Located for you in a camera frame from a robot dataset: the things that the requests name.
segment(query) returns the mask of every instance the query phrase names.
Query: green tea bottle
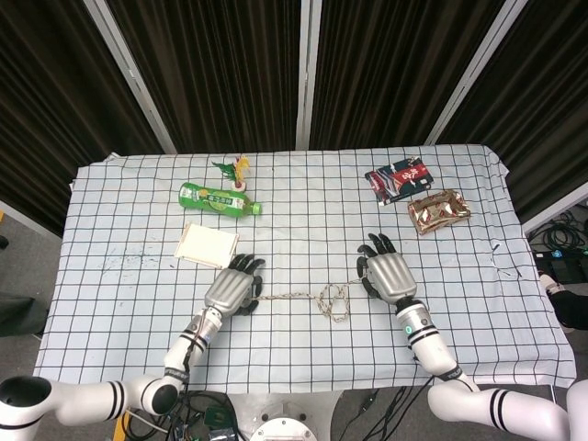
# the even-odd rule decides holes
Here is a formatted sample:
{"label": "green tea bottle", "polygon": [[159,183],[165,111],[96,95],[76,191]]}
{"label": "green tea bottle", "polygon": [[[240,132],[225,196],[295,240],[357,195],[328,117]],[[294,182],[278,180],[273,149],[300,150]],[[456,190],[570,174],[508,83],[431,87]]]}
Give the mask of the green tea bottle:
{"label": "green tea bottle", "polygon": [[261,214],[261,205],[252,202],[238,191],[218,190],[185,182],[180,188],[179,203],[186,209],[205,209],[241,218],[247,214]]}

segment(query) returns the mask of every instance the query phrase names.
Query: grid tablecloth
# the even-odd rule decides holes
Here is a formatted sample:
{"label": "grid tablecloth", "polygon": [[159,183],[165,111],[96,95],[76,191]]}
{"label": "grid tablecloth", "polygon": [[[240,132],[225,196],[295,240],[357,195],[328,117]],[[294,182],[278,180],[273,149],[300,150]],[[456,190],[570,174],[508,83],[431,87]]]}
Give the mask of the grid tablecloth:
{"label": "grid tablecloth", "polygon": [[[462,193],[472,217],[419,236],[407,200],[380,207],[365,172],[420,156],[435,182]],[[212,162],[230,155],[131,156],[81,168],[63,235],[50,317],[35,371],[68,382],[161,375],[167,348],[203,306],[217,270],[178,261],[187,222],[238,232],[263,257],[264,294],[318,294],[356,278],[357,247],[384,232],[413,271],[417,296],[464,371],[479,383],[568,386],[573,353],[548,299],[489,148],[439,145],[251,154],[247,194],[263,214],[235,220],[184,210],[182,183],[230,186]],[[393,308],[350,288],[350,319],[311,300],[262,300],[233,317],[192,369],[191,387],[237,392],[423,383]]]}

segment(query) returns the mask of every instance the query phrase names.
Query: white tablecloth with black grid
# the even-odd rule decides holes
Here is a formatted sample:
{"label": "white tablecloth with black grid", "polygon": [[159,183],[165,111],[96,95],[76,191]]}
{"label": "white tablecloth with black grid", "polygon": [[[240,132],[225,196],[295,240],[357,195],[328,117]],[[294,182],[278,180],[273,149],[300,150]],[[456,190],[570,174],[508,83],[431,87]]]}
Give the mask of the white tablecloth with black grid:
{"label": "white tablecloth with black grid", "polygon": [[[455,188],[471,219],[419,236],[407,200],[380,207],[364,174],[418,155]],[[161,375],[167,348],[217,271],[178,261],[187,222],[238,232],[239,253],[266,260],[264,295],[318,294],[356,278],[357,247],[386,233],[413,271],[418,298],[478,383],[568,386],[573,353],[537,273],[505,184],[479,145],[250,154],[247,194],[263,214],[239,220],[178,205],[191,181],[228,188],[212,165],[230,155],[131,156],[81,168],[63,234],[50,317],[35,367],[67,382]],[[426,193],[415,196],[419,198]],[[331,322],[311,300],[262,300],[226,320],[192,369],[194,389],[306,392],[423,383],[393,308],[350,288],[350,319]]]}

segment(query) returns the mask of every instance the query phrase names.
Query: rope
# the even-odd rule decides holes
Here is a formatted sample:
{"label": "rope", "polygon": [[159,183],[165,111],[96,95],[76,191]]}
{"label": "rope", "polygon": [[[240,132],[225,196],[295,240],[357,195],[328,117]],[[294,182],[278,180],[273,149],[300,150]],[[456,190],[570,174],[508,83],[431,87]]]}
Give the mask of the rope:
{"label": "rope", "polygon": [[[336,283],[328,283],[321,290],[318,296],[313,296],[308,292],[292,292],[289,294],[276,294],[275,296],[260,296],[252,300],[293,300],[293,299],[309,299],[315,300],[319,311],[325,317],[331,319],[333,322],[344,322],[349,317],[349,286],[361,283],[361,279],[350,280],[343,285]],[[331,295],[331,288],[336,289],[334,296]],[[345,311],[341,313],[333,312],[334,304],[338,301],[342,301],[345,305]]]}

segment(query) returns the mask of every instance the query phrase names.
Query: gray floor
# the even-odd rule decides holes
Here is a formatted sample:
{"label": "gray floor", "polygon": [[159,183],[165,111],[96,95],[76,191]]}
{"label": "gray floor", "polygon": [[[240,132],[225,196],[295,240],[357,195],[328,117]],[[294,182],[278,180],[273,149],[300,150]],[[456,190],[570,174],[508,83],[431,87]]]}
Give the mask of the gray floor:
{"label": "gray floor", "polygon": [[[60,246],[26,229],[5,216],[0,223],[0,235],[10,241],[0,251],[0,291],[20,296],[36,297],[49,304],[55,274],[59,264]],[[588,295],[588,285],[574,286],[574,292]],[[576,355],[578,379],[588,378],[588,333],[575,331],[568,334]],[[31,335],[0,338],[0,381],[14,375],[29,374],[34,366],[39,341]],[[549,387],[513,387],[537,396],[548,398]],[[384,413],[397,388],[380,392],[373,406],[347,430],[345,440],[360,440]],[[354,417],[368,390],[346,391],[337,404],[333,418],[332,439],[337,440],[343,427]],[[565,390],[556,390],[558,403],[565,407]],[[52,416],[44,418],[37,440],[98,440],[112,436],[114,423],[93,424],[87,427],[62,427]],[[518,436],[498,432],[478,424],[449,424],[435,418],[428,409],[423,393],[406,414],[397,435],[391,439],[406,440],[516,440]]]}

